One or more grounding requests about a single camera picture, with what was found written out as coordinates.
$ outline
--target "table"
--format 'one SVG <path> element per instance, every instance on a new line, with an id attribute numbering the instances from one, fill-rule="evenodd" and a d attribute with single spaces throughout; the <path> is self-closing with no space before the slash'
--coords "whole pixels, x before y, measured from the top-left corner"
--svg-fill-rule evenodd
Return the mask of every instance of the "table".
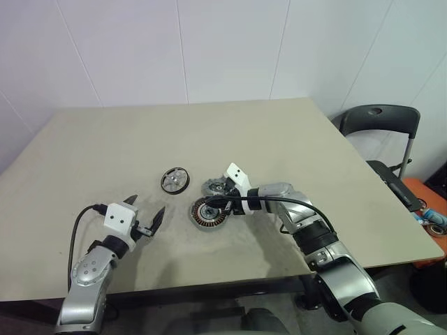
<path id="1" fill-rule="evenodd" d="M 89 204 L 138 194 L 140 222 L 166 206 L 163 225 L 117 268 L 110 292 L 309 274 L 274 216 L 231 217 L 202 232 L 188 210 L 231 162 L 252 186 L 287 181 L 331 219 L 364 267 L 442 255 L 411 214 L 308 98 L 62 110 L 0 176 L 0 300 L 66 295 L 73 221 Z M 163 173 L 191 175 L 179 195 Z M 104 237 L 101 217 L 80 224 L 74 259 Z"/>

